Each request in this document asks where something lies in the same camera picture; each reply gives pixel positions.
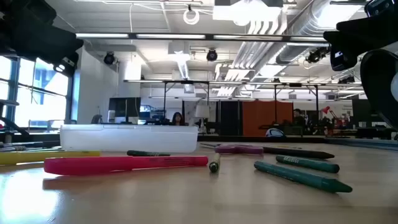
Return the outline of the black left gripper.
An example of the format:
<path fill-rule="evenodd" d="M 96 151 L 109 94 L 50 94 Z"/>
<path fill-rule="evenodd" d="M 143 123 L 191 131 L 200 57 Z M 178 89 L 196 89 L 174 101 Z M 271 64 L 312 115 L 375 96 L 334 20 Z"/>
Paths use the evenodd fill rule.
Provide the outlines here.
<path fill-rule="evenodd" d="M 75 33 L 52 29 L 57 16 L 45 0 L 0 0 L 0 55 L 59 63 L 83 46 Z"/>

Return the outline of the translucent textured box lid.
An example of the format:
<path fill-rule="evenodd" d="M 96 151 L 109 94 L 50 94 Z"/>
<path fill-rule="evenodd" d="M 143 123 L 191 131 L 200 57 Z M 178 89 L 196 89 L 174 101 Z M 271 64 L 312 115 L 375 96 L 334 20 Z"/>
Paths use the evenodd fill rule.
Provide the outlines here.
<path fill-rule="evenodd" d="M 130 124 L 65 124 L 61 130 L 102 131 L 105 129 L 135 129 L 150 131 L 176 131 L 197 133 L 196 126 L 157 126 L 157 125 L 130 125 Z"/>

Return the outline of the clear plastic supply box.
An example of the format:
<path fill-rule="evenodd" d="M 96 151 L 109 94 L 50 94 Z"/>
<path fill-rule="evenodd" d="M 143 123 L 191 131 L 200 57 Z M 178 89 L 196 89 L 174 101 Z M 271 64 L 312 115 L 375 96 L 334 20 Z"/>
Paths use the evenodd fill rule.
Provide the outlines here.
<path fill-rule="evenodd" d="M 66 151 L 191 153 L 197 148 L 198 133 L 150 130 L 84 131 L 63 130 L 61 147 Z"/>

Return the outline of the black pencil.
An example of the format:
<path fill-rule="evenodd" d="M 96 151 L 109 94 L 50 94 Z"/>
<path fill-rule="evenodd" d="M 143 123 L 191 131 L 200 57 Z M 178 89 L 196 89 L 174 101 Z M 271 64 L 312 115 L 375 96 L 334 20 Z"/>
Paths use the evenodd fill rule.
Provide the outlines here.
<path fill-rule="evenodd" d="M 263 147 L 263 149 L 264 153 L 278 154 L 284 156 L 306 157 L 315 159 L 331 159 L 335 157 L 333 154 L 321 151 L 306 151 L 301 149 L 289 149 L 283 147 Z"/>

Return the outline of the green crayon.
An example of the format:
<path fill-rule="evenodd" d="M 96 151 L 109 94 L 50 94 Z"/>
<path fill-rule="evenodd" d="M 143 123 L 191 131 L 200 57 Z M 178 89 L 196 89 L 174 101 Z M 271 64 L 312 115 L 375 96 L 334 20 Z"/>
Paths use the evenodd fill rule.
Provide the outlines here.
<path fill-rule="evenodd" d="M 280 162 L 283 164 L 305 167 L 308 169 L 314 169 L 314 170 L 319 170 L 319 171 L 323 171 L 323 172 L 329 172 L 329 173 L 336 174 L 340 171 L 340 167 L 338 164 L 324 162 L 324 161 L 316 161 L 316 160 L 311 160 L 311 159 L 304 159 L 304 158 L 292 157 L 292 156 L 282 156 L 282 155 L 277 155 L 275 157 L 275 159 L 277 162 Z"/>
<path fill-rule="evenodd" d="M 316 189 L 320 189 L 326 192 L 350 193 L 353 191 L 352 187 L 340 182 L 337 179 L 322 177 L 307 172 L 301 172 L 299 170 L 293 170 L 277 165 L 272 165 L 262 161 L 256 161 L 254 163 L 254 167 L 261 172 L 275 175 L 287 180 L 291 180 L 292 182 L 314 187 Z"/>

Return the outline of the dark green pen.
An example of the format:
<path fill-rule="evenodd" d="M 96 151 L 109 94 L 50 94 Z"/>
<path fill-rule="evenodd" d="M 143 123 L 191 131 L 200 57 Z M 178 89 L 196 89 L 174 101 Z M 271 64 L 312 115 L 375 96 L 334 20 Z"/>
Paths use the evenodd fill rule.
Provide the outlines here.
<path fill-rule="evenodd" d="M 136 156 L 136 157 L 151 157 L 151 156 L 170 156 L 170 154 L 167 153 L 161 153 L 161 152 L 145 152 L 145 151 L 127 151 L 126 154 L 128 156 Z"/>

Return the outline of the large window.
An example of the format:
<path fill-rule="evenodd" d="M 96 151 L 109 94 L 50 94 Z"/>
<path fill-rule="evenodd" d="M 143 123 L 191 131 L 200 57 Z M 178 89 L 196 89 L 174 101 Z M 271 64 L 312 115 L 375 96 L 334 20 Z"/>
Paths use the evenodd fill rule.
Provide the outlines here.
<path fill-rule="evenodd" d="M 0 100 L 12 100 L 2 115 L 22 128 L 59 127 L 68 116 L 71 80 L 37 58 L 0 56 Z"/>

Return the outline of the red desk lamp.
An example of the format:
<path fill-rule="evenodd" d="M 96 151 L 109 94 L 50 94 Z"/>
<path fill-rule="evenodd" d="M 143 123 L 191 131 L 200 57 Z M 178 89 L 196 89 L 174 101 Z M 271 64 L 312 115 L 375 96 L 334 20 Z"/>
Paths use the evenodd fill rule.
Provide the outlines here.
<path fill-rule="evenodd" d="M 331 123 L 333 124 L 334 127 L 338 125 L 339 119 L 335 112 L 330 108 L 330 106 L 326 106 L 325 108 L 322 109 L 322 112 L 324 114 L 330 113 L 332 115 L 332 118 L 330 119 Z"/>

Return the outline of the person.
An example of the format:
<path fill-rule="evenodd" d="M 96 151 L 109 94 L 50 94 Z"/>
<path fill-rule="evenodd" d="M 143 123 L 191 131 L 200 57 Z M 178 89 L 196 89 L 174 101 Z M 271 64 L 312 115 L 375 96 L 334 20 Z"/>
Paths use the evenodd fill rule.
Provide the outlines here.
<path fill-rule="evenodd" d="M 294 126 L 301 126 L 304 127 L 305 126 L 305 118 L 303 116 L 301 116 L 301 110 L 296 108 L 293 110 L 293 122 L 292 124 Z"/>
<path fill-rule="evenodd" d="M 172 117 L 172 125 L 173 126 L 185 126 L 184 117 L 180 112 L 175 112 Z"/>

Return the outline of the white ceiling unit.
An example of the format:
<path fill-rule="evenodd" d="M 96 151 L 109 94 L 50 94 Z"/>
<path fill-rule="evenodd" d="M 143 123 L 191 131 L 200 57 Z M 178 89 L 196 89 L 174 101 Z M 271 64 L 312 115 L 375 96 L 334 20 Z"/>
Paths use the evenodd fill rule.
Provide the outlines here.
<path fill-rule="evenodd" d="M 237 26 L 270 22 L 282 11 L 284 0 L 215 0 L 213 20 L 233 21 Z"/>

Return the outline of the orange partition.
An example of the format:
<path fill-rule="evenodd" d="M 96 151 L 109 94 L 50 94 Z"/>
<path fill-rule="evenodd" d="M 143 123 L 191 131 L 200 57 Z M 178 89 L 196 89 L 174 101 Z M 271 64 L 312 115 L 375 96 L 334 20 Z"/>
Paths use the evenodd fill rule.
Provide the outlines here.
<path fill-rule="evenodd" d="M 265 136 L 268 126 L 292 122 L 293 103 L 282 101 L 244 101 L 243 135 Z"/>

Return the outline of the blue white ball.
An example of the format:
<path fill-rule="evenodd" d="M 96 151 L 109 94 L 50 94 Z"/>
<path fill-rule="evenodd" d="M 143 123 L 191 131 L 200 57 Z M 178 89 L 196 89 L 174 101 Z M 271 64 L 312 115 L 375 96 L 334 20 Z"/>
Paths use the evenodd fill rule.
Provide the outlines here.
<path fill-rule="evenodd" d="M 269 128 L 266 131 L 266 137 L 267 138 L 284 138 L 285 134 L 283 131 L 277 128 Z"/>

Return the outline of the pink highlighter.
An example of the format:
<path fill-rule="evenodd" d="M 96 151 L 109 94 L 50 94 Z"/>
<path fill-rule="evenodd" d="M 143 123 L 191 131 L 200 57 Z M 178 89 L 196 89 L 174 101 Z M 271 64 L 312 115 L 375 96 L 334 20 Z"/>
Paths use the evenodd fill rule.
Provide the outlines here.
<path fill-rule="evenodd" d="M 44 171 L 57 175 L 95 175 L 118 170 L 205 166 L 206 156 L 59 157 L 44 160 Z"/>

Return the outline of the silver ventilation duct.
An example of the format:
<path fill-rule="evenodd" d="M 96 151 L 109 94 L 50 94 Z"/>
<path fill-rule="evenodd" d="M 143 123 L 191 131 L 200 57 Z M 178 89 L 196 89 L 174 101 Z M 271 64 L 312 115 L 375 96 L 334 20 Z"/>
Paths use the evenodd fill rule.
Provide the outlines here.
<path fill-rule="evenodd" d="M 349 20 L 361 5 L 330 4 L 337 0 L 314 0 L 303 14 L 287 30 L 288 35 L 319 35 L 335 30 L 336 24 Z M 307 46 L 283 45 L 275 56 L 275 62 L 288 64 L 308 50 Z"/>

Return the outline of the black background rig frame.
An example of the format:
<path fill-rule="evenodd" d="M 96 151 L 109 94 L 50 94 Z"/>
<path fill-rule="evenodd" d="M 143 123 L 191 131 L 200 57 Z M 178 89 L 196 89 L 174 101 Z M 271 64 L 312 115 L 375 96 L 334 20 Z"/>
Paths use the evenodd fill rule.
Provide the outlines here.
<path fill-rule="evenodd" d="M 320 117 L 320 112 L 319 112 L 319 96 L 318 96 L 318 83 L 274 83 L 274 100 L 277 101 L 277 87 L 282 86 L 282 88 L 289 87 L 289 88 L 299 88 L 299 87 L 306 87 L 311 93 L 315 95 L 315 104 L 316 104 L 316 116 L 317 118 L 315 119 L 315 124 L 319 124 L 319 117 Z"/>
<path fill-rule="evenodd" d="M 171 83 L 172 85 L 170 86 L 171 88 L 173 88 L 173 86 L 176 84 L 176 83 L 179 83 L 179 84 L 182 84 L 182 85 L 194 85 L 194 84 L 198 84 L 198 85 L 201 85 L 201 84 L 204 84 L 204 85 L 207 85 L 207 89 L 205 90 L 206 91 L 206 94 L 207 94 L 207 96 L 206 96 L 206 101 L 207 101 L 207 104 L 209 104 L 209 101 L 210 101 L 210 82 L 209 81 L 203 81 L 203 80 L 164 80 L 164 81 L 162 81 L 162 83 L 164 83 L 164 96 L 163 96 L 163 102 L 164 102 L 164 107 L 163 107 L 163 109 L 164 109 L 164 118 L 166 118 L 166 97 L 167 97 L 167 92 L 168 92 L 168 88 L 167 88 L 167 84 L 168 83 Z"/>

